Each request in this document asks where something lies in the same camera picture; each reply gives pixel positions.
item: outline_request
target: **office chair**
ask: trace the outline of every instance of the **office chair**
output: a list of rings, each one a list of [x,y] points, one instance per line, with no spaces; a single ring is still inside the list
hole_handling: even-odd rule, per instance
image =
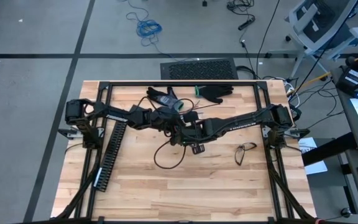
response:
[[[317,61],[325,48],[322,58],[336,60],[346,47],[358,44],[358,29],[349,29],[346,24],[339,29],[357,3],[358,0],[302,0],[285,18],[291,25],[285,40],[292,40],[296,50],[269,50],[265,57],[272,54],[296,55],[290,78],[295,76],[304,58]]]

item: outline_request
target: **wooden table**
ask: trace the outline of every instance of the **wooden table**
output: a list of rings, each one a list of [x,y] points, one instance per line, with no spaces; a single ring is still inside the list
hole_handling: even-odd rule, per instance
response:
[[[85,81],[79,98],[95,100],[98,84],[98,81]],[[288,107],[282,81],[269,80],[267,84],[271,102]],[[145,96],[147,87],[147,84],[115,86],[111,105],[129,110]],[[166,91],[165,87],[156,89]],[[173,89],[178,98],[189,98],[195,103],[200,101],[198,106],[211,104],[203,98],[195,98],[193,87]],[[200,118],[228,118],[257,109],[254,92],[249,86],[235,86],[233,94],[223,99],[219,106],[198,110],[203,113]],[[151,105],[145,100],[141,107],[151,108]],[[105,146],[114,123],[108,121]],[[166,140],[163,133],[153,129],[126,129],[108,189],[96,193],[93,220],[104,216],[106,220],[267,221],[267,217],[275,216],[260,126],[227,133],[217,141],[205,144],[206,151],[198,155],[187,150],[183,162],[173,170],[159,169],[153,161],[155,150]],[[68,147],[81,141],[69,141]],[[238,145],[248,141],[258,147],[246,151],[242,165],[238,166],[234,162],[234,153]],[[287,139],[287,143],[298,147],[296,140]],[[67,152],[52,217],[58,215],[77,192],[85,152],[80,146]],[[182,152],[181,146],[165,146],[157,160],[163,166],[172,166]],[[282,157],[289,189],[306,211],[315,216],[300,152],[284,148]],[[286,217],[283,195],[280,189],[278,191]]]

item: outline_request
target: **blue cable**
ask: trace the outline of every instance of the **blue cable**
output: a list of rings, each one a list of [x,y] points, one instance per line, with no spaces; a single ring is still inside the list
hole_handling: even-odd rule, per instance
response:
[[[126,14],[127,20],[137,21],[136,34],[140,38],[142,38],[140,40],[140,44],[143,47],[154,45],[155,49],[160,54],[166,55],[166,56],[174,59],[177,62],[183,62],[183,61],[188,60],[188,59],[194,60],[193,58],[185,58],[183,60],[177,60],[172,55],[161,52],[160,49],[158,49],[158,47],[157,47],[157,43],[159,42],[158,34],[161,33],[162,26],[158,22],[153,20],[153,19],[147,19],[149,17],[148,10],[146,10],[146,9],[144,9],[142,7],[133,6],[129,0],[118,0],[118,1],[120,1],[120,2],[128,2],[129,6],[131,8],[140,9],[140,10],[143,10],[143,11],[146,12],[146,16],[143,19],[139,19],[139,17],[138,17],[136,12],[128,12]]]

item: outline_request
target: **desk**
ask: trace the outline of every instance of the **desk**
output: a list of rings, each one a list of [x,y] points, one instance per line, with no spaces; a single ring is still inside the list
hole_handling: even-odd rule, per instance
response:
[[[340,68],[331,71],[331,75],[333,77],[334,82],[337,82],[339,80],[341,74],[342,69]],[[350,101],[351,97],[343,93],[341,90],[337,89],[337,92],[339,99],[342,103],[342,107],[345,111],[347,122],[349,123],[352,132],[345,134],[317,149],[312,150],[311,154],[319,154],[319,158],[313,158],[314,156],[310,157],[308,153],[304,154],[303,158],[305,164],[310,164],[339,154],[341,152],[345,152],[348,163],[342,163],[342,173],[344,175],[352,174],[354,176],[354,182],[356,183],[357,187],[357,189],[355,190],[358,191],[358,115]],[[347,199],[349,201],[350,207],[352,207],[351,204],[353,204],[354,210],[357,211],[357,205],[354,203],[354,201],[352,201],[351,195],[349,195]]]
[[[145,81],[141,84],[143,86],[114,86],[111,105],[129,110],[145,96],[148,84]],[[98,81],[85,81],[80,98],[95,100],[98,85]],[[267,85],[271,102],[288,107],[282,81],[269,80]],[[165,87],[156,89],[166,91]],[[173,89],[179,98],[189,98],[195,103],[199,100],[198,106],[211,104],[205,99],[195,98],[194,87],[175,86]],[[151,108],[148,101],[140,106]],[[228,118],[256,109],[254,89],[251,86],[235,86],[234,93],[225,96],[221,105],[198,112],[203,113],[201,119]],[[108,121],[105,141],[108,141],[114,123]],[[267,217],[274,217],[260,126],[227,133],[217,141],[205,144],[204,153],[193,155],[188,150],[181,165],[173,170],[159,169],[153,162],[155,150],[165,141],[167,138],[163,133],[153,129],[126,129],[107,191],[96,194],[93,220],[99,216],[104,216],[106,220],[204,221],[267,221]],[[258,147],[246,151],[243,164],[238,166],[234,162],[236,147],[247,141],[256,143]],[[68,146],[79,142],[81,140],[69,141]],[[287,139],[287,143],[298,147],[294,139]],[[160,151],[157,160],[163,166],[171,166],[178,162],[182,152],[180,146],[167,146]],[[86,150],[80,146],[67,152],[52,217],[64,209],[78,190],[85,153]],[[289,189],[306,211],[315,216],[300,153],[284,148],[282,158]],[[281,190],[278,192],[283,217],[286,217],[283,195]],[[85,195],[83,212],[88,195]]]

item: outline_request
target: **robotic arm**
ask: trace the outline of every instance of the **robotic arm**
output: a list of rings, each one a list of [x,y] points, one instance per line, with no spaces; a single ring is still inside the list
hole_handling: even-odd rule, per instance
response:
[[[93,106],[90,113],[86,112],[88,106]],[[269,142],[274,144],[277,133],[283,133],[292,126],[290,114],[282,105],[268,105],[261,110],[227,119],[199,120],[195,111],[180,114],[165,106],[152,111],[134,105],[130,111],[125,111],[87,99],[71,100],[66,104],[65,121],[68,125],[76,125],[83,133],[84,147],[100,146],[98,130],[91,127],[90,121],[103,117],[126,122],[136,130],[152,128],[164,131],[170,137],[172,146],[191,146],[194,154],[204,152],[202,144],[215,141],[229,131],[263,124],[270,128]]]

